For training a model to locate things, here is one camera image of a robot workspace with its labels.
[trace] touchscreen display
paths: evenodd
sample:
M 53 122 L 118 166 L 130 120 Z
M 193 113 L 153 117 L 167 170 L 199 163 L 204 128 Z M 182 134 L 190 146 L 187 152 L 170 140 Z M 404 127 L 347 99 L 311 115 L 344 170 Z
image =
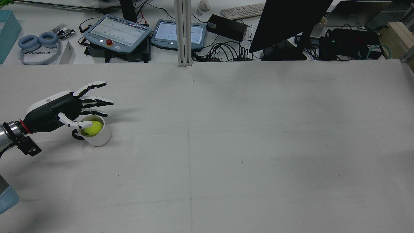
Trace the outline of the touchscreen display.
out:
M 191 25 L 191 43 L 200 44 L 203 27 Z M 161 22 L 155 35 L 156 39 L 177 40 L 176 25 L 174 23 Z
M 91 33 L 118 43 L 132 46 L 145 33 L 144 30 L 105 18 Z

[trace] red emergency stop button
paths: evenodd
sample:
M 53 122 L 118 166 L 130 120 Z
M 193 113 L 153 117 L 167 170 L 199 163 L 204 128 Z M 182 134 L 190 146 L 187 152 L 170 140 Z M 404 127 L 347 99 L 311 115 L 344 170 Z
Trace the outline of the red emergency stop button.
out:
M 113 46 L 113 42 L 112 42 L 112 40 L 111 40 L 111 39 L 107 39 L 107 40 L 106 40 L 106 45 L 107 45 L 107 46 Z

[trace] blue headphones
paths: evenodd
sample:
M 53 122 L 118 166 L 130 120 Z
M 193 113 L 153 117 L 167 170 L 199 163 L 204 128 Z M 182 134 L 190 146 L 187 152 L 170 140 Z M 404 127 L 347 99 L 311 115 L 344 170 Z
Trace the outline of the blue headphones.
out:
M 28 35 L 24 36 L 19 40 L 18 43 L 19 47 L 21 48 L 19 52 L 19 60 L 25 65 L 48 65 L 54 62 L 62 52 L 62 48 L 60 46 L 59 37 L 54 32 L 44 32 L 40 34 L 39 37 L 35 35 Z M 56 53 L 53 54 L 48 59 L 37 61 L 37 62 L 27 62 L 23 59 L 24 55 L 28 52 L 33 52 L 39 49 L 41 46 L 45 46 L 46 48 L 56 48 Z

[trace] yellow tennis ball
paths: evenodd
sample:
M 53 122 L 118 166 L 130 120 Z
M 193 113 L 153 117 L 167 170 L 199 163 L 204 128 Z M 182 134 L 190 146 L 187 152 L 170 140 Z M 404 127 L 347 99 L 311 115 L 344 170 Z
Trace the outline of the yellow tennis ball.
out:
M 86 137 L 93 137 L 97 135 L 99 132 L 101 132 L 102 127 L 104 126 L 99 121 L 92 121 L 93 126 L 85 128 L 84 133 Z

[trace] white cup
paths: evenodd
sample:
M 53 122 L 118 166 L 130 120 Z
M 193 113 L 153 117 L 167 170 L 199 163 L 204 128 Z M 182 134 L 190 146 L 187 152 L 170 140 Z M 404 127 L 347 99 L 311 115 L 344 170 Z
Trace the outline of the white cup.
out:
M 81 121 L 99 121 L 102 123 L 101 131 L 92 137 L 85 135 L 84 129 L 75 129 L 72 131 L 73 138 L 77 140 L 86 140 L 92 146 L 102 146 L 109 141 L 111 138 L 111 131 L 109 127 L 105 124 L 105 120 L 100 116 L 87 116 Z
M 313 27 L 313 30 L 312 30 L 310 36 L 313 36 L 313 37 L 320 36 L 320 33 L 322 32 L 322 30 L 325 27 L 326 23 L 328 23 L 328 20 L 326 19 L 326 17 L 322 17 L 322 19 L 320 19 L 319 23 L 315 24 L 315 26 Z

